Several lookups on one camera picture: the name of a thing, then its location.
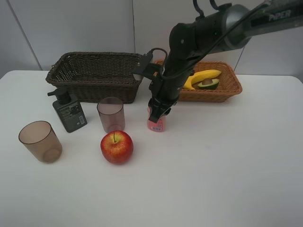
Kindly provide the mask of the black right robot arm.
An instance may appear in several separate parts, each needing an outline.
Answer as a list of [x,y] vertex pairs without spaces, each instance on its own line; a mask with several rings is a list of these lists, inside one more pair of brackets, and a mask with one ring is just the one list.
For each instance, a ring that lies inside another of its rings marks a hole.
[[168,115],[194,66],[206,55],[243,48],[253,36],[303,25],[301,0],[266,0],[249,10],[236,4],[170,32],[170,52],[151,85],[149,121]]

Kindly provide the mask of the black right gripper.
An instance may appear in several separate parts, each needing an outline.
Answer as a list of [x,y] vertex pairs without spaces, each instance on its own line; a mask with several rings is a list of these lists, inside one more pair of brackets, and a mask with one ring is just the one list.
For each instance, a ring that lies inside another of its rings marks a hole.
[[157,123],[161,116],[167,116],[171,107],[177,102],[179,94],[189,77],[189,71],[179,74],[172,79],[163,79],[157,73],[150,85],[152,97],[149,100],[149,121]]

